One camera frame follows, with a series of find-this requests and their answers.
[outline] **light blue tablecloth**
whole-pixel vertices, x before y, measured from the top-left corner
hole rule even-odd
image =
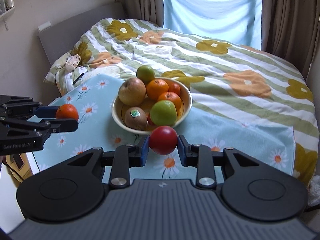
[[[34,152],[41,171],[92,147],[100,146],[104,151],[111,151],[119,145],[139,141],[139,137],[120,128],[111,116],[111,104],[122,82],[97,75],[53,103],[56,106],[73,104],[79,112],[79,128],[75,132],[52,134],[44,144],[44,150]],[[38,122],[39,119],[32,117],[30,121]],[[189,143],[205,144],[216,151],[232,146],[287,174],[293,172],[295,143],[292,127],[241,124],[193,107],[176,131]],[[108,182],[109,174],[110,167],[106,167],[103,182]],[[216,169],[216,175],[218,183],[223,182],[221,169]],[[145,167],[130,168],[130,177],[131,181],[135,178],[188,178],[194,181],[196,169],[181,166],[177,149],[168,156],[150,151]]]

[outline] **gray headboard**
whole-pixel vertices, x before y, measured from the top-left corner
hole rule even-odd
[[[52,65],[79,41],[82,34],[105,18],[126,19],[121,3],[107,4],[73,16],[39,33],[44,51]]]

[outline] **robotic arm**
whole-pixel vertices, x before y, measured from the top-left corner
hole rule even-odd
[[[0,108],[0,155],[41,150],[52,132],[77,128],[74,120],[16,123],[15,104],[27,103],[23,112],[33,114],[43,107],[31,99],[11,100],[26,101]],[[129,168],[145,165],[148,139],[111,152],[94,147],[26,179],[16,195],[26,220],[8,236],[0,231],[0,238],[320,240],[297,218],[307,204],[305,186],[234,148],[212,152],[180,135],[181,164],[197,168],[196,184],[189,179],[131,184]],[[106,166],[110,177],[102,183]],[[222,184],[216,183],[215,166],[221,166]]]

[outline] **striped bedding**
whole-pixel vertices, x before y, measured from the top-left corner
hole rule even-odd
[[[81,62],[68,73],[64,65],[75,54]],[[299,71],[279,57],[147,21],[103,19],[53,64],[44,81],[64,95],[98,73],[126,79],[141,65],[151,65],[156,76],[184,83],[192,92],[193,107],[244,124],[293,127],[293,175],[309,184],[319,141],[313,96]]]

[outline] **bowl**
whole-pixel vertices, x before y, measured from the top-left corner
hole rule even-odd
[[[165,77],[160,77],[160,79],[163,79],[164,81],[166,81],[168,85],[171,85],[172,83],[176,83],[180,86],[180,90],[181,90],[180,97],[181,97],[181,101],[182,101],[182,106],[181,106],[180,111],[178,111],[177,121],[174,123],[174,125],[172,125],[172,127],[174,128],[177,125],[179,125],[181,122],[183,122],[183,120],[189,114],[191,107],[192,107],[192,96],[191,96],[191,93],[188,90],[188,88],[184,84],[180,83],[179,81],[173,80],[171,78],[165,78]],[[138,107],[140,107],[143,111],[146,112],[146,114],[148,114],[150,111],[150,108],[155,103],[156,103],[155,101],[149,99],[146,96],[143,103],[141,105],[139,105]],[[131,106],[124,105],[120,101],[118,96],[116,97],[116,99],[112,103],[112,107],[111,107],[112,117],[121,128],[123,128],[124,130],[126,130],[128,132],[131,132],[134,134],[140,134],[140,135],[150,134],[156,128],[156,126],[151,126],[149,124],[147,124],[145,131],[135,130],[135,129],[131,129],[131,128],[127,127],[124,124],[124,116],[125,116],[125,112],[129,108],[131,108]]]

